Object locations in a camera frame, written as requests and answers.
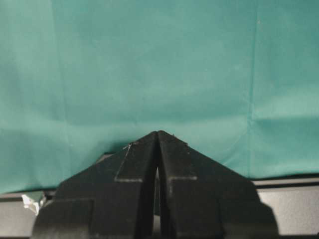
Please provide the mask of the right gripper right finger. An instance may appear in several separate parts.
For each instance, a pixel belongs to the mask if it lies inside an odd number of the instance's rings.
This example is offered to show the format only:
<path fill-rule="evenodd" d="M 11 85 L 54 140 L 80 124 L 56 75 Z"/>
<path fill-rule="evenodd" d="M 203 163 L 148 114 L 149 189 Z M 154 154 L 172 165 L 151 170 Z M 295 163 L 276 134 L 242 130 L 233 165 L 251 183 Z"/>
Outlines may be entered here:
<path fill-rule="evenodd" d="M 161 232 L 170 239 L 269 239 L 272 209 L 247 178 L 158 132 Z"/>

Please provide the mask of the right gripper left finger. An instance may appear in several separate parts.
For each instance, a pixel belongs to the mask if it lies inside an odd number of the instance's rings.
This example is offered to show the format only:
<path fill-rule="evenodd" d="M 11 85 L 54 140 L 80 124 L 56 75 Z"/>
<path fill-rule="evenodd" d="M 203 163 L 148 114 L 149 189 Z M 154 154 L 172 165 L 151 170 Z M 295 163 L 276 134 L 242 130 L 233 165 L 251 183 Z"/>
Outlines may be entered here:
<path fill-rule="evenodd" d="M 145 239 L 152 235 L 158 134 L 63 181 L 33 226 L 34 239 Z"/>

